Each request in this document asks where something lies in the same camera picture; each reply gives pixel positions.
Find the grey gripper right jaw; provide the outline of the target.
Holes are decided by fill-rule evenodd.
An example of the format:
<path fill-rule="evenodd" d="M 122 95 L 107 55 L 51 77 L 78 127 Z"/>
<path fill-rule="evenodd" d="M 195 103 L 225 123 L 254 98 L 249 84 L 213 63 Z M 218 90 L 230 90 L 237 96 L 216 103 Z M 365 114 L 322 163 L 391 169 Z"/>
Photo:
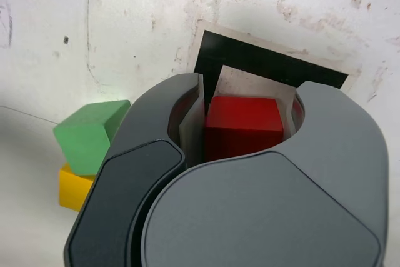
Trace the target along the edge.
<path fill-rule="evenodd" d="M 281 144 L 204 163 L 156 198 L 143 266 L 381 266 L 389 158 L 373 118 L 341 90 L 305 82 L 301 124 Z"/>

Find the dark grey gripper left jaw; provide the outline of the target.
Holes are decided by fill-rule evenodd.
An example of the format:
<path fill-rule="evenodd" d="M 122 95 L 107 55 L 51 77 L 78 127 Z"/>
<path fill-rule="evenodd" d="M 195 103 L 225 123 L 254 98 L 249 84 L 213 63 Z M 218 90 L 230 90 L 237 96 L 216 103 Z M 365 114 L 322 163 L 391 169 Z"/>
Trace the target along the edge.
<path fill-rule="evenodd" d="M 140 266 L 146 216 L 187 167 L 179 132 L 204 99 L 198 73 L 172 76 L 129 108 L 64 247 L 66 266 Z"/>

